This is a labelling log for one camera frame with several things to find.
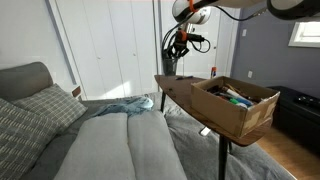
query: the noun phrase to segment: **window frame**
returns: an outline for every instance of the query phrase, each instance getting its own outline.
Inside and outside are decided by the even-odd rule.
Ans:
[[[320,42],[303,42],[303,41],[296,41],[296,36],[301,32],[300,29],[300,22],[295,23],[291,38],[289,41],[290,47],[311,47],[311,48],[320,48]]]

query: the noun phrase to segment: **table leg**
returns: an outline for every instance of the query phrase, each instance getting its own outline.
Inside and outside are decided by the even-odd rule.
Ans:
[[[161,112],[163,112],[165,101],[166,101],[166,93],[164,93],[164,91],[162,91],[161,109],[160,109]]]
[[[219,180],[224,180],[226,175],[226,165],[228,157],[229,140],[220,135],[219,140]]]

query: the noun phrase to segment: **gray headboard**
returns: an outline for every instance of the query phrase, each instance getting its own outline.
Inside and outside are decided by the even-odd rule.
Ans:
[[[14,101],[53,84],[47,67],[41,62],[0,70],[0,98]]]

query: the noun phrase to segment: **gray bedspread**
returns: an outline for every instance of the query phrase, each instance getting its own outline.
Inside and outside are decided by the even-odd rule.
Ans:
[[[161,93],[151,93],[146,96],[154,101],[153,109],[160,109]],[[83,102],[89,108],[88,111],[48,144],[34,168],[22,179],[53,179],[71,144],[76,139],[82,123],[102,105],[117,101],[119,99]],[[189,180],[218,179],[219,135],[210,132],[206,137],[200,136],[199,131],[204,126],[168,97],[165,104],[165,118],[187,178]],[[294,177],[257,144],[253,144],[245,148],[233,145],[228,156],[226,179],[286,180],[294,179]]]

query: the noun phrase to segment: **wooden tabletop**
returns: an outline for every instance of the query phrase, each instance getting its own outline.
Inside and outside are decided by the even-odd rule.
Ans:
[[[188,114],[190,114],[203,125],[207,126],[208,128],[217,132],[218,134],[228,138],[230,141],[239,146],[248,146],[256,142],[261,137],[263,137],[271,127],[272,118],[265,121],[263,124],[261,124],[245,136],[237,138],[236,136],[225,131],[223,128],[221,128],[208,118],[204,117],[202,114],[200,114],[198,111],[194,110],[191,107],[191,84],[203,81],[204,79],[192,78],[176,80],[177,76],[164,75],[155,75],[154,77],[161,89],[163,90],[163,92],[165,92],[183,110],[185,110]]]

